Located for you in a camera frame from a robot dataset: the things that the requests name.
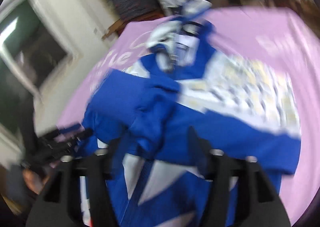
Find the blue fabric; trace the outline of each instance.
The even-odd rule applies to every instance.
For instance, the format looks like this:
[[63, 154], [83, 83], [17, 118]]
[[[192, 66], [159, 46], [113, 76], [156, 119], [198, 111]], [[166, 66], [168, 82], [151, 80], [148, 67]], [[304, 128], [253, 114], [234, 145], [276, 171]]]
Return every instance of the blue fabric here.
[[[118, 85], [117, 90], [108, 90], [116, 85]], [[135, 91], [131, 91], [132, 85], [134, 85]], [[93, 128], [95, 136], [90, 138], [89, 143], [82, 148], [85, 151], [82, 152], [82, 155], [90, 154], [97, 149], [97, 138], [108, 143], [123, 133], [125, 125], [129, 126], [130, 131], [131, 125], [128, 123], [137, 121], [140, 123], [138, 128], [141, 130], [136, 131], [138, 136], [130, 135], [131, 141], [127, 146], [128, 153], [147, 159], [194, 166], [187, 144], [188, 127], [192, 125], [200, 137], [209, 140], [212, 147], [222, 149], [230, 157], [244, 159], [248, 155], [256, 156], [277, 191], [280, 190], [281, 175], [295, 172], [300, 153], [299, 139], [291, 138], [287, 134], [274, 135], [262, 132], [236, 118], [216, 112], [208, 111], [203, 114], [177, 103], [172, 106], [171, 104], [174, 103], [176, 97], [172, 97], [171, 94], [176, 95], [178, 88], [162, 85], [160, 88], [155, 86], [155, 90], [154, 85], [158, 84], [151, 83], [151, 79], [112, 71], [88, 106], [83, 125]], [[146, 96], [152, 97], [152, 99], [146, 100]], [[143, 111], [150, 112], [150, 114], [139, 115], [141, 110], [139, 112], [136, 110], [143, 106], [139, 104], [139, 101], [148, 103], [146, 105], [148, 108]], [[111, 104], [115, 103], [118, 103], [119, 106], [112, 107]], [[163, 112], [156, 112], [158, 108], [162, 107], [158, 104], [162, 105], [163, 103], [164, 108], [170, 107], [169, 111], [165, 113], [166, 116], [162, 116]], [[123, 107], [125, 107], [127, 115], [122, 112], [111, 113]], [[149, 127], [146, 130], [143, 129], [144, 123]], [[151, 138], [152, 141], [150, 141], [149, 129], [159, 127], [162, 128], [161, 134], [157, 138]], [[150, 146], [155, 147], [153, 150], [157, 150], [157, 152], [150, 153]], [[115, 159], [118, 160], [119, 166], [121, 161], [117, 157]], [[140, 195], [141, 189], [146, 184], [145, 178], [148, 178], [148, 172], [141, 172], [141, 174], [144, 179], [140, 180], [144, 185], [139, 188], [140, 185], [137, 185], [135, 189], [135, 192], [140, 192]], [[124, 190], [124, 186], [113, 185], [108, 188], [111, 193], [118, 194], [116, 200], [112, 199], [112, 203], [117, 208], [116, 213], [121, 213], [121, 215], [117, 215], [117, 218], [121, 219], [121, 226], [135, 226], [137, 223], [140, 223], [140, 226], [156, 226], [191, 211], [195, 211], [196, 218], [190, 226], [197, 226], [209, 195], [210, 183], [191, 173], [185, 173], [170, 188], [141, 205], [138, 205], [140, 195], [137, 194], [134, 194], [130, 201], [125, 202], [127, 194], [122, 192], [120, 195], [121, 191], [119, 190]], [[227, 225], [233, 223], [236, 197], [235, 188], [230, 194]], [[157, 210], [157, 216], [154, 215], [154, 210]]]
[[185, 67], [175, 66], [175, 69], [172, 73], [165, 74], [161, 71], [156, 62], [156, 55], [150, 54], [143, 56], [140, 60], [143, 66], [150, 72], [150, 74], [158, 75], [163, 77], [170, 77], [173, 80], [187, 80], [187, 79], [198, 79], [202, 78], [205, 66], [207, 62], [210, 60], [212, 55], [216, 52], [207, 41], [208, 35], [212, 32], [213, 25], [205, 21], [200, 30], [198, 31], [199, 35], [199, 46], [196, 53], [196, 59], [192, 65], [188, 65]]
[[[92, 154], [98, 148], [97, 139], [109, 143], [128, 129], [114, 157], [115, 180], [107, 183], [121, 226], [157, 226], [189, 212], [195, 212], [195, 218], [188, 226], [199, 225], [211, 183], [190, 172], [186, 171], [159, 195], [138, 204], [153, 159], [195, 166], [188, 149], [189, 126], [230, 157], [257, 157], [278, 192], [281, 175], [295, 172], [300, 139], [262, 132], [236, 118], [212, 111], [203, 114], [176, 103], [180, 87], [174, 80], [201, 78], [215, 52], [206, 41], [211, 29], [208, 24], [200, 33], [193, 65], [176, 67], [173, 73], [165, 74], [158, 68], [154, 54], [144, 56], [141, 62], [150, 72], [149, 79], [112, 71], [87, 107], [82, 125], [92, 128], [94, 135], [79, 146], [79, 155]], [[125, 152], [148, 159], [130, 200], [121, 164]], [[234, 221], [236, 201], [237, 186], [230, 192], [227, 226]]]
[[[151, 75], [150, 79], [145, 79], [113, 70], [87, 109], [99, 110], [99, 113], [110, 115], [127, 126], [151, 158], [161, 145], [163, 125], [175, 108], [179, 89], [179, 83], [167, 77]], [[107, 123], [117, 130], [121, 127], [112, 120]]]

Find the black metal bracket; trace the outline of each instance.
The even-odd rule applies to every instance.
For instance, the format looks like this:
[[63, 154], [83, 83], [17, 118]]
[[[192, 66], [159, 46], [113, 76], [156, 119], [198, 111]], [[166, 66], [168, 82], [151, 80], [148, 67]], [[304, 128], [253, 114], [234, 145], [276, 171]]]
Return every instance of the black metal bracket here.
[[109, 198], [106, 180], [112, 179], [112, 157], [120, 138], [93, 155], [75, 159], [63, 156], [39, 194], [27, 227], [85, 227], [82, 220], [79, 176], [86, 176], [90, 215], [94, 227], [119, 226]]
[[200, 227], [225, 227], [230, 177], [238, 177], [238, 201], [233, 227], [290, 227], [286, 210], [257, 159], [228, 157], [199, 138], [190, 127], [188, 143], [200, 173], [213, 180]]

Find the white wall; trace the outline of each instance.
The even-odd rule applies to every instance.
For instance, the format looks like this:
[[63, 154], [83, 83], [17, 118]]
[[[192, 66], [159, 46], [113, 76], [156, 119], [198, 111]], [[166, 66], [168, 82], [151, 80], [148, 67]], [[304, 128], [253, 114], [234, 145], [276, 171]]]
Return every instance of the white wall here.
[[[1, 6], [11, 1], [4, 0]], [[97, 25], [96, 20], [90, 16], [80, 0], [46, 0], [46, 2], [68, 34], [70, 43], [75, 46], [77, 53], [71, 54], [76, 54], [77, 58], [69, 62], [56, 80], [44, 87], [43, 103], [36, 105], [37, 132], [55, 125], [73, 92], [114, 42], [101, 40], [101, 26]], [[103, 5], [100, 0], [92, 0], [92, 3], [94, 2], [95, 6]], [[99, 20], [104, 20], [102, 25], [105, 29], [117, 19], [107, 8], [100, 8], [97, 14]]]

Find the pink sheet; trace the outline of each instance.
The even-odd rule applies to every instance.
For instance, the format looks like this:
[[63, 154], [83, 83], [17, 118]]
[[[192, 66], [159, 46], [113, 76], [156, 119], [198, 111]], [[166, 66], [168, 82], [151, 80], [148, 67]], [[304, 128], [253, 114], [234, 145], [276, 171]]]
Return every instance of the pink sheet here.
[[[258, 59], [288, 72], [301, 119], [300, 160], [294, 176], [284, 176], [280, 197], [293, 225], [304, 213], [320, 186], [320, 43], [291, 10], [226, 8], [209, 11], [214, 24], [212, 45], [226, 54]], [[65, 108], [58, 126], [81, 121], [86, 104], [110, 67], [123, 69], [147, 54], [144, 42], [166, 18], [133, 22], [98, 62]]]

